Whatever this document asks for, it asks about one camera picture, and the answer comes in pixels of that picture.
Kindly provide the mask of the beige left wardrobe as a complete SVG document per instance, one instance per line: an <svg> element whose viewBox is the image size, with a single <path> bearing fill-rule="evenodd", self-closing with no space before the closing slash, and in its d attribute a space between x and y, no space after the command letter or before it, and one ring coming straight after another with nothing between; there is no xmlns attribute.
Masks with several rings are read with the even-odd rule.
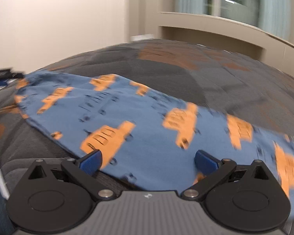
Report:
<svg viewBox="0 0 294 235"><path fill-rule="evenodd" d="M175 11L175 0L127 0L126 34L129 41L163 37L161 15Z"/></svg>

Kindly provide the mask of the beige window bench cabinet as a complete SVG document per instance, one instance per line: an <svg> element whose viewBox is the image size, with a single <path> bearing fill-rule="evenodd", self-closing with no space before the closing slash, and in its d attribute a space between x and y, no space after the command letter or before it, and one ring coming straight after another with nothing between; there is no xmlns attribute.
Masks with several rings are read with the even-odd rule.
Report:
<svg viewBox="0 0 294 235"><path fill-rule="evenodd" d="M289 50L294 52L294 44L265 32L257 27L234 20L210 15L196 15L177 12L158 13L161 27L182 28L203 31L244 41L264 49L266 63L273 58L274 49L281 51L282 58Z"/></svg>

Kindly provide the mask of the window with dark frame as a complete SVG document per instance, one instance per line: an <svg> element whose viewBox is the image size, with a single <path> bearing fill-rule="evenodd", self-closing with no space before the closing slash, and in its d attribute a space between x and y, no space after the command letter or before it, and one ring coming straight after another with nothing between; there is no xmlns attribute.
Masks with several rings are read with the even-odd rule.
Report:
<svg viewBox="0 0 294 235"><path fill-rule="evenodd" d="M205 0L204 14L257 26L260 0Z"/></svg>

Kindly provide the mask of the grey orange quilted mattress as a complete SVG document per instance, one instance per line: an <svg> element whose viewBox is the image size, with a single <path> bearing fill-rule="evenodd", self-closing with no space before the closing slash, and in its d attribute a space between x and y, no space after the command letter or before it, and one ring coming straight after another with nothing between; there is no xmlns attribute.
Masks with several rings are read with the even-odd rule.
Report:
<svg viewBox="0 0 294 235"><path fill-rule="evenodd" d="M242 54L155 39L86 52L32 73L38 71L116 74L294 138L294 78ZM183 200L184 190L145 190L100 167L93 179L117 198L93 200L61 169L62 161L82 157L31 126L19 109L21 80L0 90L0 234L294 234L294 200L259 159L233 160L236 170L204 200Z"/></svg>

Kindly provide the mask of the blue pants with orange trucks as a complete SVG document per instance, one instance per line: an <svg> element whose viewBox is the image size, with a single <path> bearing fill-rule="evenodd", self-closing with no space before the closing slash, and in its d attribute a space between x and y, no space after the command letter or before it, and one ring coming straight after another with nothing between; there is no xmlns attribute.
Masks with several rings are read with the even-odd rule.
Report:
<svg viewBox="0 0 294 235"><path fill-rule="evenodd" d="M17 84L27 122L77 157L145 190L182 192L203 172L195 154L239 164L262 160L294 200L294 138L200 107L116 74L38 71Z"/></svg>

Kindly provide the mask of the light blue right curtain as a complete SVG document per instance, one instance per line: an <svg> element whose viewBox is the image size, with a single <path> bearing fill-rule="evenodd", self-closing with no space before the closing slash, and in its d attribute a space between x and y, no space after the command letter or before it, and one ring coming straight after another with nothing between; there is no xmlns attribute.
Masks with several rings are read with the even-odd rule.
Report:
<svg viewBox="0 0 294 235"><path fill-rule="evenodd" d="M291 25L291 0L260 0L259 28L288 41Z"/></svg>

